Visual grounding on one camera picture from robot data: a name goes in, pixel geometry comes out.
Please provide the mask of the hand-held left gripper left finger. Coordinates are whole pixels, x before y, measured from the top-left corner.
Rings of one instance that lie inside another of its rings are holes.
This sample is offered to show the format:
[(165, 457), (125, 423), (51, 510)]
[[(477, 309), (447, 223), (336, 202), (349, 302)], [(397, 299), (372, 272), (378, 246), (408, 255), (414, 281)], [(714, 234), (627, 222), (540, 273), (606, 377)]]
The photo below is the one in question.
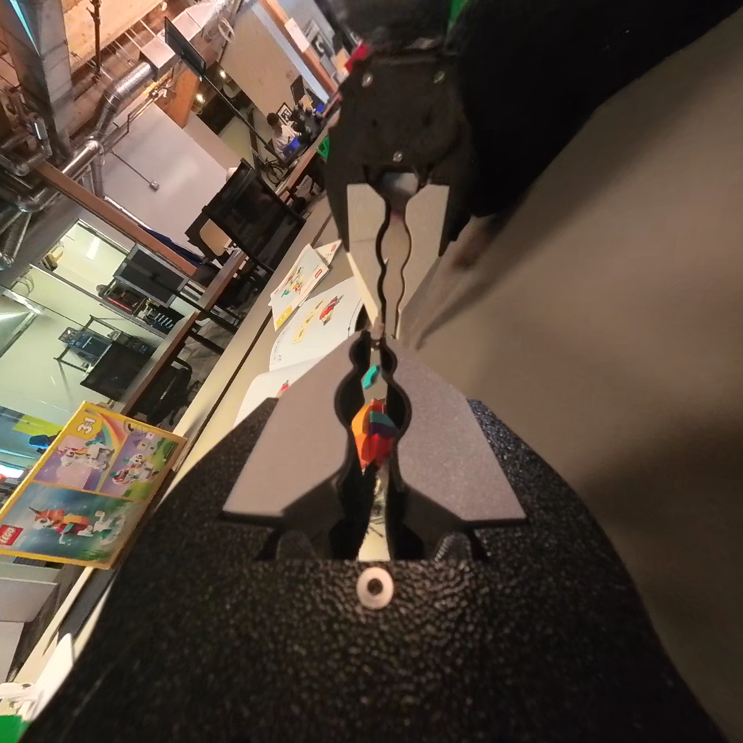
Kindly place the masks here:
[(374, 500), (351, 422), (365, 404), (369, 332), (356, 332), (295, 381), (276, 401), (223, 506), (233, 521), (280, 533), (297, 531), (313, 546), (360, 546)]

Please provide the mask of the person's right forearm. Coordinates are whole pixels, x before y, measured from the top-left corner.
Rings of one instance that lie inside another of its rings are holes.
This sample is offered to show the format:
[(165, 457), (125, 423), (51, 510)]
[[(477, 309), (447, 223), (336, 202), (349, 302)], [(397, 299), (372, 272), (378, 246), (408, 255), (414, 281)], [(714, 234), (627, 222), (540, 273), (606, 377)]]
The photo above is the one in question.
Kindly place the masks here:
[(515, 205), (594, 111), (740, 1), (467, 2), (452, 30), (472, 216)]

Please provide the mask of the open instruction booklet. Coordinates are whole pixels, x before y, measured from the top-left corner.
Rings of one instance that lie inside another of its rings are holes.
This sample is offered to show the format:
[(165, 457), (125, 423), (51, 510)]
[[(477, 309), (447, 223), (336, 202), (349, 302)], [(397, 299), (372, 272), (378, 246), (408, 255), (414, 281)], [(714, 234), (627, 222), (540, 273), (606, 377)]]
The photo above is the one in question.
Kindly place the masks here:
[(365, 306), (353, 276), (307, 299), (279, 332), (268, 370), (323, 358), (353, 335), (364, 317)]

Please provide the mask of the black office chair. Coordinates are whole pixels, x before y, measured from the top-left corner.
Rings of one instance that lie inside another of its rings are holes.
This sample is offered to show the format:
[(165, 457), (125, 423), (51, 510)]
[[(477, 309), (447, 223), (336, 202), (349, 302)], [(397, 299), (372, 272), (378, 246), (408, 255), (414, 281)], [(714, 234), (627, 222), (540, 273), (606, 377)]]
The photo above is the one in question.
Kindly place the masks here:
[(192, 366), (176, 358), (146, 389), (133, 410), (135, 419), (172, 430), (202, 385)]

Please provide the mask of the hanging black monitor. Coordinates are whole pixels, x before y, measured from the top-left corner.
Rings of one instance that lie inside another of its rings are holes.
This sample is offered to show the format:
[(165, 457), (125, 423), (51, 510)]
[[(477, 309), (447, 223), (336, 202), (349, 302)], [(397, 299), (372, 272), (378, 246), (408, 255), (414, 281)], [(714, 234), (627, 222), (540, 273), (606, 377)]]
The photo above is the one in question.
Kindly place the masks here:
[(164, 19), (163, 33), (164, 41), (173, 53), (185, 63), (198, 79), (204, 79), (208, 67), (206, 60), (181, 33), (175, 23), (168, 18)]

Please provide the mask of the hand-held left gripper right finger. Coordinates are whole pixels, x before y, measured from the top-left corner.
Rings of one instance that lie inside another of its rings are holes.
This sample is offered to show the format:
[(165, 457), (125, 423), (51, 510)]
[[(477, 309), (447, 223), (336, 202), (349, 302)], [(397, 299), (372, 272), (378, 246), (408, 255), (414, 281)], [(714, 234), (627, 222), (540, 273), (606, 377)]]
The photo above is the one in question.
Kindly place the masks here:
[(523, 523), (468, 399), (396, 339), (382, 342), (380, 358), (398, 431), (388, 459), (389, 544), (437, 546), (448, 534)]

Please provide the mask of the flexible metal duct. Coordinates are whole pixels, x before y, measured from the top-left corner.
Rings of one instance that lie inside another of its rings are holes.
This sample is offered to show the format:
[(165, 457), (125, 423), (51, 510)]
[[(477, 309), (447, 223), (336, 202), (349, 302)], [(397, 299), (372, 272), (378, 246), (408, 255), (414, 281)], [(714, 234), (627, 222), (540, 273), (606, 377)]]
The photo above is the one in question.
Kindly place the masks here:
[(115, 118), (154, 78), (151, 62), (140, 61), (134, 68), (111, 82), (99, 99), (95, 109), (92, 126), (75, 143), (73, 155), (68, 164), (75, 173), (89, 169), (92, 192), (99, 199), (105, 199), (103, 182), (104, 139)]

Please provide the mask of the black cabinet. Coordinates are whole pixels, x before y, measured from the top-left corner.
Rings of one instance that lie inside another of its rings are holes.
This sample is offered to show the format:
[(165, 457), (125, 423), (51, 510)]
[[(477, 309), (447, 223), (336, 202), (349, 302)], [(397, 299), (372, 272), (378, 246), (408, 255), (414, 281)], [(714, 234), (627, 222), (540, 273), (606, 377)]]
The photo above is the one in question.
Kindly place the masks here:
[(122, 402), (128, 387), (154, 351), (154, 346), (138, 339), (134, 342), (114, 340), (79, 385), (108, 400)]

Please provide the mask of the black equipment case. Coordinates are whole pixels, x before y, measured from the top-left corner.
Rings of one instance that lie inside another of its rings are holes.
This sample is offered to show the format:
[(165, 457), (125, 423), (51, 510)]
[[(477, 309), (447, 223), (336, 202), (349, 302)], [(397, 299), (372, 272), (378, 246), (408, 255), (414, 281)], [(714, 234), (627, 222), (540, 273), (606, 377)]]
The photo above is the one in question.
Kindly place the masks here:
[(177, 267), (139, 244), (125, 256), (113, 279), (165, 308), (172, 305), (189, 281)]

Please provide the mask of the black equipment cart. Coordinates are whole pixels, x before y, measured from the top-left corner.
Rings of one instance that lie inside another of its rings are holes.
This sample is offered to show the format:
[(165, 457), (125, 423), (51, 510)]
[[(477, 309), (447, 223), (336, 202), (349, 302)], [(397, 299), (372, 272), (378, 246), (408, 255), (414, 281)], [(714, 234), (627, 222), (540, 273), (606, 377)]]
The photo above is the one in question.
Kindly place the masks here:
[(232, 246), (273, 274), (304, 225), (302, 215), (242, 159), (184, 234), (210, 259), (224, 262)]

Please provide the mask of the spiral metal air duct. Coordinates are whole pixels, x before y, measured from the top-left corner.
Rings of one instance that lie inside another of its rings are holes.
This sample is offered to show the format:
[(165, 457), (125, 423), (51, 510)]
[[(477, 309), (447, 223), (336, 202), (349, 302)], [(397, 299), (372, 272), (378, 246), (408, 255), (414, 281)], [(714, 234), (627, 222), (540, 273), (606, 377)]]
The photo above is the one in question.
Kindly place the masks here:
[(12, 1), (7, 43), (24, 94), (48, 130), (68, 141), (74, 114), (68, 37), (61, 1)]

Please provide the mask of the multicoloured lego model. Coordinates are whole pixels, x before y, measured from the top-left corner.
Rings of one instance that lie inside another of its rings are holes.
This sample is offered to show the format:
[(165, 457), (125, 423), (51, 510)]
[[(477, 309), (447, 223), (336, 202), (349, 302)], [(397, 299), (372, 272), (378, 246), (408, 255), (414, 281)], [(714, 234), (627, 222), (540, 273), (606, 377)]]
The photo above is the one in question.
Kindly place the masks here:
[(389, 459), (397, 442), (399, 429), (388, 413), (383, 399), (365, 404), (351, 422), (351, 432), (362, 472), (381, 467)]

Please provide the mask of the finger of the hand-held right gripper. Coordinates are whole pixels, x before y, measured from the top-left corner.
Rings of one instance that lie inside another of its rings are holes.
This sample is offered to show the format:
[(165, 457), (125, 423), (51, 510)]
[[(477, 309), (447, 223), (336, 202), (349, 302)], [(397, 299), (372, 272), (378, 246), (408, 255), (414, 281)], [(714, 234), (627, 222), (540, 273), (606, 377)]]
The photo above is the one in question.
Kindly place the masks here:
[(379, 289), (383, 263), (379, 246), (387, 218), (386, 203), (367, 183), (349, 184), (346, 197), (348, 263), (370, 325), (374, 326), (383, 309)]
[(405, 338), (411, 327), (415, 296), (438, 267), (447, 245), (445, 224), (450, 201), (447, 185), (428, 183), (393, 216), (385, 235), (389, 258), (385, 266), (385, 332)]

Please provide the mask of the yellow lego set box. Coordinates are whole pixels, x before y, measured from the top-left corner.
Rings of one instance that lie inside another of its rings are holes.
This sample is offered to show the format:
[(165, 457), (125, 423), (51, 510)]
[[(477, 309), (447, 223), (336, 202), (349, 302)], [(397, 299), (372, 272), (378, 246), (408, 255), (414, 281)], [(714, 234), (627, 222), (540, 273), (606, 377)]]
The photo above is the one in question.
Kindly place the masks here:
[(2, 507), (2, 556), (109, 570), (185, 443), (82, 403)]

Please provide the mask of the long brown table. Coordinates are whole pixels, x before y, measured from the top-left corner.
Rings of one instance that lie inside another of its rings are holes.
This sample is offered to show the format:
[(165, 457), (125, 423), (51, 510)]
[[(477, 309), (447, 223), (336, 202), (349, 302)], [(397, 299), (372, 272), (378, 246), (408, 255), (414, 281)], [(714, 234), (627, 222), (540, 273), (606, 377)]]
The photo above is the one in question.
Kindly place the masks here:
[(150, 386), (153, 385), (165, 367), (171, 366), (177, 360), (178, 354), (188, 338), (196, 340), (213, 354), (221, 355), (224, 352), (222, 347), (217, 346), (210, 339), (200, 336), (195, 327), (197, 322), (208, 320), (231, 334), (236, 333), (241, 318), (228, 312), (228, 315), (234, 319), (234, 322), (229, 322), (228, 319), (216, 312), (216, 306), (218, 300), (228, 289), (229, 284), (237, 277), (238, 270), (242, 268), (246, 260), (247, 256), (238, 249), (235, 249), (229, 255), (216, 277), (202, 292), (199, 301), (190, 302), (194, 311), (175, 324), (175, 327), (166, 335), (162, 344), (155, 350), (153, 356), (146, 361), (143, 368), (129, 384), (122, 399), (116, 402), (113, 408), (116, 412), (129, 417), (135, 414), (137, 405), (146, 395)]

